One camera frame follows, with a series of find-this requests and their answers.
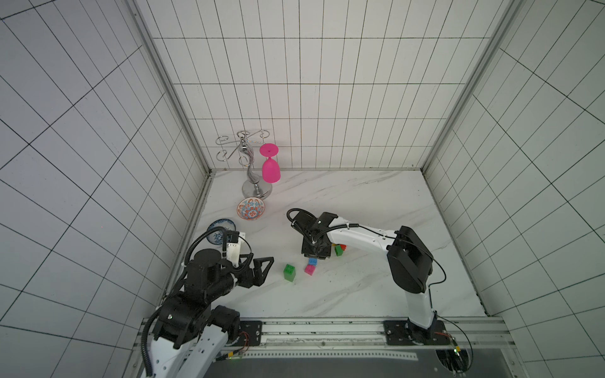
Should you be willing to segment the blue patterned small plate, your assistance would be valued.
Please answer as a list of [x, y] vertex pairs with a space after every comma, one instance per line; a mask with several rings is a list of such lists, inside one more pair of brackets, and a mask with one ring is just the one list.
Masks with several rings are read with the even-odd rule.
[[[222, 218], [211, 223], [207, 230], [212, 230], [215, 228], [223, 228], [227, 231], [233, 232], [236, 231], [236, 224], [228, 218]], [[211, 244], [220, 245], [223, 242], [223, 233], [221, 231], [215, 231], [209, 234], [206, 239]]]

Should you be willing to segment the green lego cube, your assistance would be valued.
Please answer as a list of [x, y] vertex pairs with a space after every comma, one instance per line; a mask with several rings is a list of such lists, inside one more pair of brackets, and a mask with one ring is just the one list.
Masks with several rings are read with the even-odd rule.
[[342, 246], [341, 246], [341, 245], [335, 245], [335, 246], [334, 246], [334, 251], [335, 251], [336, 255], [337, 255], [338, 257], [340, 257], [340, 256], [342, 256], [342, 255], [343, 255], [344, 249], [342, 248]]
[[283, 270], [284, 279], [288, 282], [293, 282], [296, 278], [296, 268], [290, 264], [286, 264]]

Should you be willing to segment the red patterned small bowl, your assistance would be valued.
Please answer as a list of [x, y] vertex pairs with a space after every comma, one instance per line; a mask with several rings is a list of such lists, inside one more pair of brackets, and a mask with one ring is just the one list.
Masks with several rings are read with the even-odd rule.
[[237, 215], [247, 220], [258, 220], [265, 212], [266, 204], [261, 198], [250, 197], [242, 200], [236, 207]]

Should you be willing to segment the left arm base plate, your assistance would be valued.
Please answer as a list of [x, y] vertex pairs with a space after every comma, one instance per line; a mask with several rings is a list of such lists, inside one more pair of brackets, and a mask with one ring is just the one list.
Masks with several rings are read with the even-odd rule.
[[243, 320], [239, 323], [238, 338], [232, 346], [243, 347], [247, 346], [259, 346], [262, 338], [262, 321], [255, 320]]

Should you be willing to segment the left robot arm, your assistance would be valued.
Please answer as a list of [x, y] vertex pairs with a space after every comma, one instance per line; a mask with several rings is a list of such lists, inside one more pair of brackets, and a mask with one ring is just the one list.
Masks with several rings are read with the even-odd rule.
[[215, 301], [234, 288], [260, 287], [274, 258], [248, 254], [235, 266], [225, 254], [192, 255], [162, 305], [147, 320], [140, 348], [145, 377], [202, 377], [214, 362], [242, 355], [261, 342], [261, 321]]

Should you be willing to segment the pink plastic wine glass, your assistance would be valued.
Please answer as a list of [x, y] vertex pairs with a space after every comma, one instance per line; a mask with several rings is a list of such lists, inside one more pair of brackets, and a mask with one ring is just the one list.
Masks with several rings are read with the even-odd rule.
[[260, 147], [259, 152], [266, 159], [262, 166], [262, 178], [266, 183], [275, 184], [281, 178], [280, 165], [275, 160], [279, 147], [272, 143], [265, 143]]

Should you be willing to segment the silver glass hanger stand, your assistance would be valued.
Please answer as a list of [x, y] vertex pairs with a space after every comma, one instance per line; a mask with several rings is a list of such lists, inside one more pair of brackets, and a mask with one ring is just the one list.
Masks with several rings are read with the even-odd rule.
[[265, 140], [270, 137], [270, 132], [265, 129], [258, 129], [254, 132], [239, 131], [236, 138], [231, 139], [228, 135], [220, 135], [215, 143], [221, 148], [217, 153], [219, 162], [227, 162], [236, 152], [240, 154], [239, 164], [246, 169], [247, 179], [242, 186], [242, 193], [245, 198], [268, 198], [273, 190], [273, 185], [264, 181], [259, 176], [255, 168], [255, 145], [263, 145]]

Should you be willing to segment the pink lego cube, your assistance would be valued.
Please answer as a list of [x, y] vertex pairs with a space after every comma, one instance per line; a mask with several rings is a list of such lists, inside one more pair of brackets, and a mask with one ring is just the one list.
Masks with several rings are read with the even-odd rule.
[[314, 272], [316, 270], [316, 266], [314, 265], [307, 265], [304, 269], [304, 272], [310, 276], [314, 275]]

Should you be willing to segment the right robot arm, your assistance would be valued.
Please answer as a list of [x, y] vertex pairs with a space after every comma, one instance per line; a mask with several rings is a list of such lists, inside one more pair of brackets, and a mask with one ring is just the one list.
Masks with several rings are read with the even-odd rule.
[[429, 277], [435, 259], [412, 228], [382, 230], [354, 223], [336, 214], [324, 212], [316, 217], [305, 209], [287, 212], [291, 227], [302, 236], [302, 254], [325, 260], [332, 249], [345, 246], [385, 257], [395, 284], [403, 289], [409, 313], [408, 329], [430, 332], [436, 312], [429, 298]]

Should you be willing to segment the aluminium rail frame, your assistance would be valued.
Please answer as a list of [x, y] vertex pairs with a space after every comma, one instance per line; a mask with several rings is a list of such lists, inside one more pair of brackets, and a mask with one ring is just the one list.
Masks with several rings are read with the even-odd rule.
[[286, 358], [386, 359], [425, 362], [458, 346], [477, 366], [488, 358], [509, 365], [519, 361], [515, 342], [500, 318], [456, 318], [444, 322], [447, 346], [389, 346], [384, 321], [403, 318], [244, 318], [262, 321], [261, 344], [249, 347], [237, 360]]

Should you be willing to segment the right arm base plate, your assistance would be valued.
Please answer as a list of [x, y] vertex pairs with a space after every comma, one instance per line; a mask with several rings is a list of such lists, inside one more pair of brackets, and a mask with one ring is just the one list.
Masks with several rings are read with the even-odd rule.
[[446, 335], [443, 321], [435, 320], [428, 329], [410, 321], [384, 321], [384, 334], [389, 346], [447, 346], [451, 339]]

